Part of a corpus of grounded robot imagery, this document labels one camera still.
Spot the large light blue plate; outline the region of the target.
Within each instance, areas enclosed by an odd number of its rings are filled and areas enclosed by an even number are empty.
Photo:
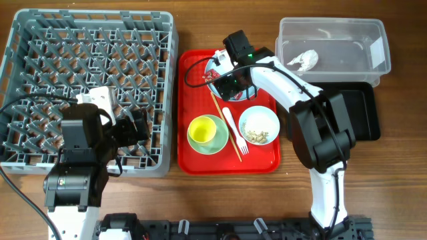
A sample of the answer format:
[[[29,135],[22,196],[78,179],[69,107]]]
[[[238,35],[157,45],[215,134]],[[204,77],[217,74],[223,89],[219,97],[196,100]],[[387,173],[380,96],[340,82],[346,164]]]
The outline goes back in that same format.
[[[205,67],[205,73],[203,75],[203,79],[205,81],[211,81],[220,76],[220,73],[226,73],[232,70],[232,64],[230,62],[229,57],[220,56],[220,63],[224,63],[223,65],[217,66],[214,60],[210,59],[207,62]],[[230,96],[227,101],[237,102],[237,101],[245,101],[255,99],[258,95],[258,88],[251,86],[248,90],[243,89],[242,91],[234,91],[234,95]]]

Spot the red snack wrapper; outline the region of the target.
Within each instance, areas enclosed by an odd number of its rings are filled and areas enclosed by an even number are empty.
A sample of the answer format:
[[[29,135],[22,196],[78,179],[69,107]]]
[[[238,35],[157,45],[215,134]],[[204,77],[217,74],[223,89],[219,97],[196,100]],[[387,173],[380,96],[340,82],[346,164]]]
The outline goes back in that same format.
[[[206,82],[218,77],[220,74],[215,69],[210,69],[202,76]],[[232,76],[210,83],[208,87],[214,95],[221,97],[224,101],[240,101],[243,95],[242,88],[237,85],[237,81]]]

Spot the small light blue bowl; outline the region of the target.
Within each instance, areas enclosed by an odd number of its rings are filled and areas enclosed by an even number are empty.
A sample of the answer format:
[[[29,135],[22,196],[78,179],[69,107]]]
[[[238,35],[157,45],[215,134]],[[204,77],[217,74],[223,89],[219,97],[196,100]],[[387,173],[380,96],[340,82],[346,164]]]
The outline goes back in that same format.
[[[249,107],[240,115],[238,123],[240,133],[242,137],[247,142],[249,142],[243,135],[242,125],[245,122],[248,122],[249,125],[254,126],[257,130],[264,130],[269,133],[268,141],[263,145],[268,145],[272,143],[277,138],[280,132],[280,121],[278,119],[278,116],[270,108],[264,106],[256,105],[253,107]]]

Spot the food scraps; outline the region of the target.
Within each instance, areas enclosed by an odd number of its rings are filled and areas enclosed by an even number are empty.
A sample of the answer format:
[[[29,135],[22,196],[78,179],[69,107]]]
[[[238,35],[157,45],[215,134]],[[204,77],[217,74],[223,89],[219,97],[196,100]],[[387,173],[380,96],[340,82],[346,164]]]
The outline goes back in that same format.
[[[263,145],[267,143],[269,133],[264,130],[257,130],[254,126],[249,125],[248,122],[242,125],[244,137],[253,144]]]

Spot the yellow plastic cup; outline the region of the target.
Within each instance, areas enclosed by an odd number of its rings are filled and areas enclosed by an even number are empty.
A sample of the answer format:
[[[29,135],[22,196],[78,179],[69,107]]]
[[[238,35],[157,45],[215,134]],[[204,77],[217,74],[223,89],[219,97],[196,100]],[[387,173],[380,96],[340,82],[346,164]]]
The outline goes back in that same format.
[[[199,145],[209,145],[216,135],[217,127],[207,115],[196,117],[188,128],[189,137]]]

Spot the white plastic fork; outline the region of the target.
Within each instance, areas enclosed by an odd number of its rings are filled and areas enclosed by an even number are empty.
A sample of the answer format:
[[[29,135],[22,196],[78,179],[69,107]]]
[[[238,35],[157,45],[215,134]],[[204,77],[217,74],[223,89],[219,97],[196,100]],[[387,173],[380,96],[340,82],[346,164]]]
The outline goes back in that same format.
[[[246,140],[239,134],[238,129],[236,127],[234,118],[232,116],[232,113],[228,107],[224,107],[222,109],[222,113],[224,117],[226,118],[226,121],[228,122],[229,126],[231,127],[232,131],[234,132],[234,135],[236,137],[236,143],[238,148],[240,149],[241,153],[243,155],[246,155],[249,153],[248,146],[246,143]]]

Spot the green bowl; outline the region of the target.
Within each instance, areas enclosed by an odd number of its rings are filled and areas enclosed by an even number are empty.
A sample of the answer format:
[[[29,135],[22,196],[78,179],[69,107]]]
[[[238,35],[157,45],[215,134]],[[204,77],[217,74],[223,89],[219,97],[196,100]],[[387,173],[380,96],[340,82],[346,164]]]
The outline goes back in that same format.
[[[197,144],[196,142],[190,139],[188,129],[187,129],[187,140],[194,151],[201,153],[203,155],[213,155],[213,154],[219,153],[226,146],[229,139],[229,133],[228,133],[228,127],[223,120],[221,120],[219,117],[215,115],[207,115],[207,116],[213,119],[217,127],[216,135],[211,141],[211,143],[209,145]]]

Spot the white napkin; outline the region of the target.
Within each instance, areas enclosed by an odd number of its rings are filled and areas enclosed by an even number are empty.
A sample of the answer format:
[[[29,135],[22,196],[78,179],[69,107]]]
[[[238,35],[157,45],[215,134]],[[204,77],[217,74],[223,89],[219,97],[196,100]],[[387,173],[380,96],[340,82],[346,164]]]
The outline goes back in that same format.
[[[300,64],[300,67],[297,69],[297,71],[308,71],[316,66],[318,60],[318,53],[311,49],[299,54],[297,57],[294,57],[290,62],[287,63],[287,65]]]

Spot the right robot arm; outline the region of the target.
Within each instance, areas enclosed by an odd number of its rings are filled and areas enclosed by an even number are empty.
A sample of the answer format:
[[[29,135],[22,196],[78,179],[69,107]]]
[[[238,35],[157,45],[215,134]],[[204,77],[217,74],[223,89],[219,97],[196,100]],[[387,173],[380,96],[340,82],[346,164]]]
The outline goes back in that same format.
[[[344,171],[356,138],[342,94],[311,85],[266,47],[255,49],[242,30],[223,40],[214,55],[219,77],[210,83],[229,101],[250,87],[262,89],[288,112],[294,151],[309,169],[312,225],[324,235],[344,226]]]

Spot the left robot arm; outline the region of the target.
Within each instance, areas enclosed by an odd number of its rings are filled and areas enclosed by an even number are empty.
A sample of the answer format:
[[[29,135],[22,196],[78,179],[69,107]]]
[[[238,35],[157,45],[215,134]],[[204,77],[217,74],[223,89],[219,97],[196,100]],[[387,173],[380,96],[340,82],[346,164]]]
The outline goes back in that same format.
[[[149,138],[147,112],[138,109],[106,124],[101,117],[108,113],[92,103],[72,105],[62,114],[63,146],[43,183],[45,206],[62,239],[92,239],[111,177],[107,164],[119,159],[119,148]]]

